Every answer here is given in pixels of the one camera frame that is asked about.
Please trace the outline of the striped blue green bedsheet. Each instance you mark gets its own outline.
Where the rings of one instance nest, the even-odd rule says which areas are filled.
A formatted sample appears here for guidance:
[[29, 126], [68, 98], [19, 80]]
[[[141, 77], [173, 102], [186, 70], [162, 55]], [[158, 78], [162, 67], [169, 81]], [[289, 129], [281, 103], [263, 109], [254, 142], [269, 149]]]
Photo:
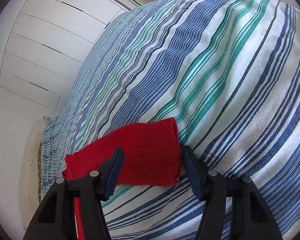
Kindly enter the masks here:
[[253, 180], [283, 239], [300, 232], [299, 9], [158, 0], [118, 16], [43, 132], [41, 194], [67, 154], [127, 124], [170, 117], [209, 168]]

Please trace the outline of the cream mattress edge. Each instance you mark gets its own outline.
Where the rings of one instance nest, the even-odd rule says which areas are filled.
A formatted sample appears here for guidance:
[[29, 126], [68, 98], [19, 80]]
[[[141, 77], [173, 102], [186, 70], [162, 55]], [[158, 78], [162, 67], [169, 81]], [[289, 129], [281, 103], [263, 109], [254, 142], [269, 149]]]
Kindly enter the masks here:
[[40, 202], [38, 158], [40, 157], [39, 148], [42, 142], [42, 133], [47, 124], [47, 120], [34, 123], [24, 147], [19, 178], [19, 208], [25, 230]]

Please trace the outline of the red knit sweater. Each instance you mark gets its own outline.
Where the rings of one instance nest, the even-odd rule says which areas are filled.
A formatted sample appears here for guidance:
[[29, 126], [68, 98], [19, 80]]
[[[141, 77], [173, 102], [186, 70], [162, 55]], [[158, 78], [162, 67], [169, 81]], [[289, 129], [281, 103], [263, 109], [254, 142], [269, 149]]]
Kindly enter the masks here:
[[174, 118], [128, 124], [66, 155], [63, 177], [67, 180], [84, 177], [109, 160], [118, 147], [124, 151], [124, 162], [117, 184], [177, 185], [181, 156]]

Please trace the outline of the white wardrobe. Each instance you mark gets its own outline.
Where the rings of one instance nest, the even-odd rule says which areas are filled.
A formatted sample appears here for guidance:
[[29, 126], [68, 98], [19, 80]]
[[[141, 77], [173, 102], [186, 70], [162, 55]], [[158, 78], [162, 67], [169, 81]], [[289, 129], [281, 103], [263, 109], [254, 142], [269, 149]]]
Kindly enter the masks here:
[[26, 0], [5, 45], [0, 86], [60, 111], [100, 35], [127, 11], [116, 0]]

